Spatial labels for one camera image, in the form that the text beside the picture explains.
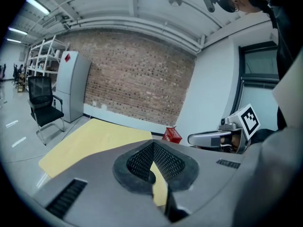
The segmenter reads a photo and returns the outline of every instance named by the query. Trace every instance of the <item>brick wall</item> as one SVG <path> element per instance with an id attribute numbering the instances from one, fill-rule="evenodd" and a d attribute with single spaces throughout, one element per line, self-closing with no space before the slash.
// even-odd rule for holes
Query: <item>brick wall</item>
<path id="1" fill-rule="evenodd" d="M 59 37 L 92 61 L 85 103 L 173 126 L 182 108 L 195 59 L 137 33 L 82 30 Z"/>

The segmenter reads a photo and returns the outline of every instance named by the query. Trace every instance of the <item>ceiling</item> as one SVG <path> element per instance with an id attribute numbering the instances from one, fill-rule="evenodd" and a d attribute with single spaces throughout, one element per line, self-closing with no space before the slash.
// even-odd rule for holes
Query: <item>ceiling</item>
<path id="1" fill-rule="evenodd" d="M 118 28 L 137 31 L 174 43 L 197 54 L 205 46 L 230 34 L 229 30 L 268 20 L 267 17 L 249 17 L 242 12 L 227 13 L 216 6 L 209 13 L 203 0 L 182 0 L 180 7 L 169 0 L 36 0 L 50 14 L 45 16 L 25 3 L 11 27 L 28 32 L 19 35 L 8 31 L 7 38 L 25 44 L 34 44 L 43 38 L 69 30 L 85 28 Z M 43 24 L 56 17 L 51 26 Z"/>

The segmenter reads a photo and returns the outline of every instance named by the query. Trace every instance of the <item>red sticker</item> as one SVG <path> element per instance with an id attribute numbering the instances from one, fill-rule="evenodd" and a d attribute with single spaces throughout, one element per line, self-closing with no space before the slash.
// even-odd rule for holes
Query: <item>red sticker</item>
<path id="1" fill-rule="evenodd" d="M 70 60 L 70 58 L 71 58 L 70 54 L 67 54 L 67 56 L 64 58 L 65 62 L 68 62 Z"/>

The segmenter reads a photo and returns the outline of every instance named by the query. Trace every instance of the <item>floor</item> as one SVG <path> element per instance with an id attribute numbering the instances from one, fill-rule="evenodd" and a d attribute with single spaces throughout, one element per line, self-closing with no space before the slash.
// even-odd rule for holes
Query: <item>floor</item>
<path id="1" fill-rule="evenodd" d="M 65 124 L 65 132 L 54 126 L 43 131 L 47 145 L 36 135 L 37 124 L 30 115 L 28 92 L 17 93 L 11 81 L 0 88 L 0 161 L 11 182 L 30 196 L 45 184 L 49 177 L 38 162 L 63 138 L 85 124 L 89 118 L 83 116 Z M 62 121 L 54 123 L 62 126 Z"/>

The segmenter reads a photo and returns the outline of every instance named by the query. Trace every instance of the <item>window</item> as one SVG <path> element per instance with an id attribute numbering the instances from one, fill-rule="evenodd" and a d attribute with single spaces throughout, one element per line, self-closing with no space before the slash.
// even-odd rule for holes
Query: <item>window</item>
<path id="1" fill-rule="evenodd" d="M 261 129 L 277 130 L 278 105 L 272 89 L 278 84 L 277 46 L 266 42 L 239 48 L 239 82 L 231 114 L 251 104 Z"/>

